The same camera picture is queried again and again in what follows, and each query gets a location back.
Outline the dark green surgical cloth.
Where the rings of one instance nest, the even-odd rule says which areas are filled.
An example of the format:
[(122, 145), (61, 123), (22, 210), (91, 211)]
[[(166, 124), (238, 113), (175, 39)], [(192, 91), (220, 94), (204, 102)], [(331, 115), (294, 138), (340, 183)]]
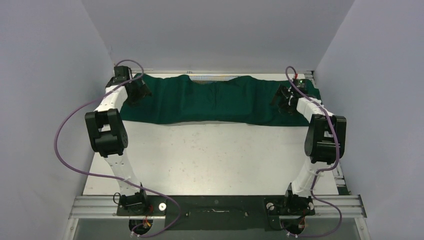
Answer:
[(309, 122), (298, 112), (289, 113), (272, 98), (288, 81), (240, 76), (227, 81), (200, 84), (188, 75), (158, 78), (145, 75), (152, 92), (134, 104), (124, 103), (124, 121), (157, 125), (183, 122), (233, 122), (259, 126), (306, 127)]

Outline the metal wire mesh tray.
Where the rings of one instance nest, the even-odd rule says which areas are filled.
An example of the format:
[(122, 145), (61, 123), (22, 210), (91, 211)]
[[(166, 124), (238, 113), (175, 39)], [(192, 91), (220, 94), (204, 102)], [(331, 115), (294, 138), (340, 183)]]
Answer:
[(215, 82), (225, 82), (230, 81), (232, 79), (238, 78), (238, 75), (201, 75), (201, 74), (189, 74), (189, 78), (195, 82), (200, 84), (209, 84)]

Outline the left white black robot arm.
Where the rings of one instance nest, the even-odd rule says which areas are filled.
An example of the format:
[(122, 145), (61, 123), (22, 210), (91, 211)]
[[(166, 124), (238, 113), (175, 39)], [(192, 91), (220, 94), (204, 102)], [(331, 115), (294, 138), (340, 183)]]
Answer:
[(105, 90), (107, 95), (99, 106), (84, 116), (89, 141), (93, 151), (108, 163), (118, 181), (118, 209), (143, 215), (150, 205), (126, 153), (129, 138), (120, 110), (124, 103), (134, 105), (152, 96), (152, 92), (142, 79), (134, 80), (132, 70), (124, 65), (114, 67), (114, 76)]

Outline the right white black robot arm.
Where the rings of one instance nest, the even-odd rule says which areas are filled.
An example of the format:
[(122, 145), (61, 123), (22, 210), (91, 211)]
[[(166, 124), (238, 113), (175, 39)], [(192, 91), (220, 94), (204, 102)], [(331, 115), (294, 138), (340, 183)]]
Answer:
[(308, 121), (304, 141), (306, 159), (286, 190), (282, 208), (290, 215), (312, 211), (315, 185), (344, 154), (347, 119), (328, 111), (321, 100), (307, 93), (303, 84), (297, 87), (280, 85), (271, 104), (289, 113), (299, 113)]

